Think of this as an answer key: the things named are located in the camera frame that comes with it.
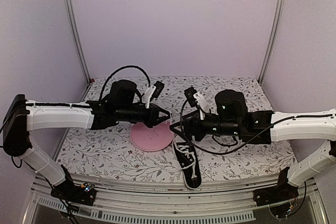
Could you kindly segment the black white canvas sneaker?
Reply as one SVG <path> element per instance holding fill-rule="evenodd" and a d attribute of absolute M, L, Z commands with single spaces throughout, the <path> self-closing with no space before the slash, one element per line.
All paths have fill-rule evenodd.
<path fill-rule="evenodd" d="M 174 133 L 173 150 L 180 164 L 185 186 L 190 190 L 198 189 L 201 186 L 202 177 L 195 146 Z"/>

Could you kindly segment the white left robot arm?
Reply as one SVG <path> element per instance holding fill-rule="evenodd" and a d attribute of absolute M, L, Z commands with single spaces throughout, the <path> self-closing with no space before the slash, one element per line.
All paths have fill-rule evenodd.
<path fill-rule="evenodd" d="M 33 131 L 46 129 L 105 130 L 120 122 L 143 123 L 152 128 L 170 118 L 167 110 L 152 103 L 164 88 L 161 81 L 141 94 L 129 80 L 115 81 L 110 92 L 97 101 L 80 103 L 47 103 L 27 100 L 18 94 L 3 120 L 4 152 L 18 157 L 44 176 L 67 200 L 78 195 L 68 171 L 44 152 L 31 138 Z"/>

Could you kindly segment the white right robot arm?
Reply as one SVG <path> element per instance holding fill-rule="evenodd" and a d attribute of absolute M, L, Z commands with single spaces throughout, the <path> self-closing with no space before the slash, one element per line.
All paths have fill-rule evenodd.
<path fill-rule="evenodd" d="M 210 112 L 203 96 L 194 88 L 184 91 L 185 104 L 197 110 L 180 114 L 170 129 L 189 145 L 206 135 L 232 136 L 241 140 L 240 150 L 248 144 L 271 144 L 282 141 L 323 140 L 323 144 L 298 164 L 280 171 L 271 196 L 284 200 L 307 179 L 335 164 L 335 109 L 310 113 L 283 113 L 272 110 L 249 112 L 244 94 L 223 90 L 215 95 L 217 112 Z"/>

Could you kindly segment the pink plastic plate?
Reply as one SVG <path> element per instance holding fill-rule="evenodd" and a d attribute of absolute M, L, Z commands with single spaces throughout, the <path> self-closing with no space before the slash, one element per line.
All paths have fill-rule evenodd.
<path fill-rule="evenodd" d="M 170 131 L 170 126 L 152 129 L 143 123 L 137 123 L 130 129 L 130 141 L 142 151 L 157 152 L 170 145 L 173 132 Z"/>

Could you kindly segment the aluminium front rail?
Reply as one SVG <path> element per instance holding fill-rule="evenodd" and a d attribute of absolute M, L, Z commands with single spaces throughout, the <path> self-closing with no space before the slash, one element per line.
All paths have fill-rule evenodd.
<path fill-rule="evenodd" d="M 277 176 L 203 182 L 197 190 L 183 183 L 137 182 L 73 175 L 90 182 L 97 195 L 92 206 L 75 205 L 75 223 L 331 223 L 313 179 L 299 188 L 292 215 L 290 201 L 258 206 L 256 189 L 273 186 Z"/>

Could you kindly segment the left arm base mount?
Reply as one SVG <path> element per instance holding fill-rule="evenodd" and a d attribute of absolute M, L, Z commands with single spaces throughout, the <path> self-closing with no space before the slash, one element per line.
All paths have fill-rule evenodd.
<path fill-rule="evenodd" d="M 64 201 L 93 206 L 97 191 L 92 184 L 84 183 L 78 186 L 73 182 L 65 181 L 58 186 L 53 186 L 50 194 Z"/>

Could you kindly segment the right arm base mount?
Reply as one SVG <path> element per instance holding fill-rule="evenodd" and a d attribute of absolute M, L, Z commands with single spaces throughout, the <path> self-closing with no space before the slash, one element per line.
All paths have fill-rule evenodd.
<path fill-rule="evenodd" d="M 274 204 L 277 202 L 293 199 L 299 196 L 298 188 L 285 184 L 272 186 L 253 191 L 253 200 L 257 206 Z"/>

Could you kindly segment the left aluminium frame post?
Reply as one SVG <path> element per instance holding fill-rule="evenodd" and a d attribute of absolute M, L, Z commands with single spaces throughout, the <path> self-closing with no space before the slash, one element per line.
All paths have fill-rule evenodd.
<path fill-rule="evenodd" d="M 85 59 L 85 55 L 84 55 L 81 40 L 80 40 L 79 30 L 78 30 L 78 26 L 76 22 L 76 17 L 75 17 L 74 6 L 72 3 L 72 0 L 64 0 L 64 3 L 65 3 L 66 13 L 68 16 L 69 26 L 70 26 L 70 30 L 71 30 L 71 34 L 73 38 L 73 43 L 74 43 L 78 61 L 79 61 L 79 66 L 81 68 L 85 82 L 87 84 L 90 84 L 91 76 L 89 73 L 89 68 L 88 68 L 88 65 Z"/>

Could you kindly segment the aluminium frame post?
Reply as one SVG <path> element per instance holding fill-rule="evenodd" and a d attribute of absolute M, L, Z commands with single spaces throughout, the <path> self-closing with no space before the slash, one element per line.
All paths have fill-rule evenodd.
<path fill-rule="evenodd" d="M 79 66 L 81 68 L 85 82 L 87 84 L 90 84 L 91 76 L 89 73 L 89 68 L 88 68 L 88 65 L 85 59 L 85 55 L 84 55 L 81 40 L 80 40 L 79 30 L 78 30 L 78 26 L 76 22 L 76 17 L 75 17 L 74 6 L 72 3 L 72 0 L 64 0 L 64 3 L 65 3 L 66 13 L 68 16 L 69 26 L 70 26 L 70 30 L 71 30 L 71 34 L 73 38 L 73 43 L 74 43 L 78 61 L 79 61 Z"/>
<path fill-rule="evenodd" d="M 278 28 L 280 26 L 281 15 L 282 15 L 282 11 L 284 8 L 284 3 L 285 3 L 285 0 L 276 0 L 270 35 L 268 38 L 265 55 L 264 55 L 264 58 L 261 64 L 261 69 L 260 69 L 259 76 L 258 76 L 258 83 L 261 86 L 263 86 L 266 80 L 267 71 L 268 71 L 268 68 L 271 62 L 272 53 L 273 53 L 274 46 L 276 43 Z"/>

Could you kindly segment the right aluminium frame post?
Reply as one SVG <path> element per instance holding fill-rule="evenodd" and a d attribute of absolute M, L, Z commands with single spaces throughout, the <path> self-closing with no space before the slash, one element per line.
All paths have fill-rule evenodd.
<path fill-rule="evenodd" d="M 265 55 L 264 55 L 264 58 L 261 64 L 261 69 L 260 69 L 259 76 L 258 76 L 258 83 L 261 86 L 263 86 L 266 80 L 267 71 L 268 71 L 268 68 L 271 62 L 272 53 L 273 53 L 274 46 L 276 43 L 278 28 L 280 26 L 281 15 L 282 15 L 282 11 L 284 8 L 284 3 L 285 3 L 285 0 L 276 0 L 270 35 L 268 38 Z"/>

